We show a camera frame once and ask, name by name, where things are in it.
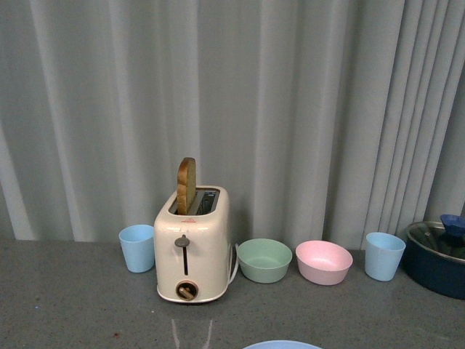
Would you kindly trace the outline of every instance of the blue pot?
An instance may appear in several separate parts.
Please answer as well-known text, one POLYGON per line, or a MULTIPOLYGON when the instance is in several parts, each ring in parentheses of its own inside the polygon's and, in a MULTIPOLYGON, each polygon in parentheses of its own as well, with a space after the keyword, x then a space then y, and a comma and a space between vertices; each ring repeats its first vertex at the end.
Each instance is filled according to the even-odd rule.
POLYGON ((402 265, 420 285, 465 300, 465 239, 445 232, 439 222, 416 222, 406 228, 402 265))

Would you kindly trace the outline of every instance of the plate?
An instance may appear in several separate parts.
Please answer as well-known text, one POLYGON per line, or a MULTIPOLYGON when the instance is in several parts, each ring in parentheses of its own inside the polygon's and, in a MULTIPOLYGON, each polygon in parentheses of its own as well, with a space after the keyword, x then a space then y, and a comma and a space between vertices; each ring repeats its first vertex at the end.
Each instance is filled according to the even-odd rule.
POLYGON ((257 344, 249 345, 244 349, 321 349, 314 345, 294 342, 293 340, 269 340, 267 342, 261 342, 257 344))

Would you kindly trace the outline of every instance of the toaster dial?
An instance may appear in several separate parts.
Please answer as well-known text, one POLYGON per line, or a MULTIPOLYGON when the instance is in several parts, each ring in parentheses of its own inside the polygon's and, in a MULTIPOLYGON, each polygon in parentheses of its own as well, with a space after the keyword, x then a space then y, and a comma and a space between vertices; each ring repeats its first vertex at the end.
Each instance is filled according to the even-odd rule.
POLYGON ((181 281, 176 286, 176 294, 182 300, 193 300, 197 293, 198 287, 192 281, 181 281))

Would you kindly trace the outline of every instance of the light blue cup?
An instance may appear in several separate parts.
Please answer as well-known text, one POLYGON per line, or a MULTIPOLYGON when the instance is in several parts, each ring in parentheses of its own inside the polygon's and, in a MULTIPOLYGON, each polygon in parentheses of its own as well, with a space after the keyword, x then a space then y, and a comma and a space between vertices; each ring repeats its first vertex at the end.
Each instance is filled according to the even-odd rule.
POLYGON ((388 233, 369 233, 366 236, 365 272, 378 281, 389 281, 399 266, 405 242, 388 233))
POLYGON ((143 273, 155 264, 153 226, 132 225, 119 233, 126 266, 132 273, 143 273))

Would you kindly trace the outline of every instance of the toast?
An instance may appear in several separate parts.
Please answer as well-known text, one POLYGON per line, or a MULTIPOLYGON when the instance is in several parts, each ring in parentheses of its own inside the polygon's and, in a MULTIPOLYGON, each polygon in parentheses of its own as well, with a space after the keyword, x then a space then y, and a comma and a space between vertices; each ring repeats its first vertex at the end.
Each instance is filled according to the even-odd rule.
POLYGON ((195 198, 195 159, 184 158, 177 173, 177 214, 186 215, 195 198))

